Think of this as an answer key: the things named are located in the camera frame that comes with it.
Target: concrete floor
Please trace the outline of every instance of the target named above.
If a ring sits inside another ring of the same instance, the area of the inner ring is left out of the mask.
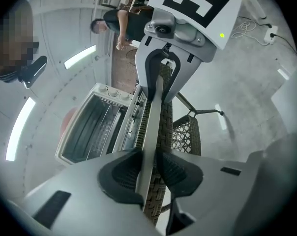
[[[273,0],[258,2],[267,15],[258,22],[278,26],[278,35],[293,44],[278,5]],[[250,11],[251,5],[244,0],[239,16],[254,19]],[[244,21],[238,18],[235,27]],[[263,42],[266,31],[267,27],[257,26],[248,35]],[[222,130],[216,113],[197,116],[203,156],[244,162],[251,152],[265,149],[287,133],[271,101],[271,96],[285,82],[277,71],[283,67],[288,73],[293,73],[297,67],[297,57],[284,41],[277,39],[273,45],[264,47],[246,36],[230,39],[211,63],[201,64],[180,92],[196,109],[213,109],[219,104],[228,126]],[[174,120],[188,113],[176,98],[173,113]],[[164,205],[169,202],[167,191]],[[159,218],[157,229],[162,234],[165,234],[168,217],[169,212],[166,212]]]

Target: chair leg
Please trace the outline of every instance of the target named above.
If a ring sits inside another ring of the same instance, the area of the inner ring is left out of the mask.
[[[209,109],[209,110],[197,110],[195,112],[196,115],[200,115],[200,114],[207,114],[207,113],[219,113],[221,116],[224,115],[223,111],[218,111],[216,109]]]

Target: hand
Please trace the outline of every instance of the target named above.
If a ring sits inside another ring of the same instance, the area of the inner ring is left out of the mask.
[[[117,41],[117,46],[116,46],[116,48],[117,48],[118,50],[123,50],[123,49],[124,49],[124,46],[125,46],[125,36],[120,35],[120,36],[118,37],[118,41]]]

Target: power strip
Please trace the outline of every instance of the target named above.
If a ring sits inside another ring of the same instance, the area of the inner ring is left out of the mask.
[[[277,26],[272,26],[271,28],[269,28],[267,30],[266,35],[265,35],[265,43],[269,43],[271,45],[274,43],[275,37],[271,37],[270,34],[271,33],[277,34],[277,30],[278,30]]]

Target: white cord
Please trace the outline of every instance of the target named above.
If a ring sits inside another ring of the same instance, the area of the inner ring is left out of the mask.
[[[252,29],[248,29],[249,26],[251,25],[250,21],[255,24]],[[255,37],[252,37],[252,36],[249,36],[249,35],[246,34],[248,31],[254,30],[256,28],[256,26],[257,26],[257,24],[256,24],[255,21],[253,21],[253,20],[247,20],[247,21],[243,22],[242,24],[240,24],[239,26],[237,26],[235,29],[233,29],[233,30],[236,30],[237,28],[239,28],[240,30],[243,30],[244,32],[235,32],[233,35],[231,35],[231,38],[239,38],[239,37],[242,37],[242,36],[246,36],[246,37],[250,37],[250,38],[255,39],[260,45],[263,45],[263,46],[269,45],[270,43],[263,44],[258,39],[256,39]]]

